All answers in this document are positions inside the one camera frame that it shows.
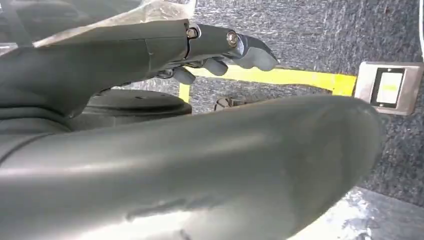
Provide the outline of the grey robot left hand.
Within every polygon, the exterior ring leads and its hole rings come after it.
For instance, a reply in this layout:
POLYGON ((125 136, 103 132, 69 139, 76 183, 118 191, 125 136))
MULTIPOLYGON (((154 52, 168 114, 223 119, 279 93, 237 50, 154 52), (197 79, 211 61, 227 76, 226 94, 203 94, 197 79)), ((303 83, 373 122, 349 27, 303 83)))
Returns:
POLYGON ((1 239, 283 240, 370 171, 384 131, 353 97, 67 127, 101 91, 185 62, 188 24, 101 26, 37 47, 19 20, 1 21, 1 239))

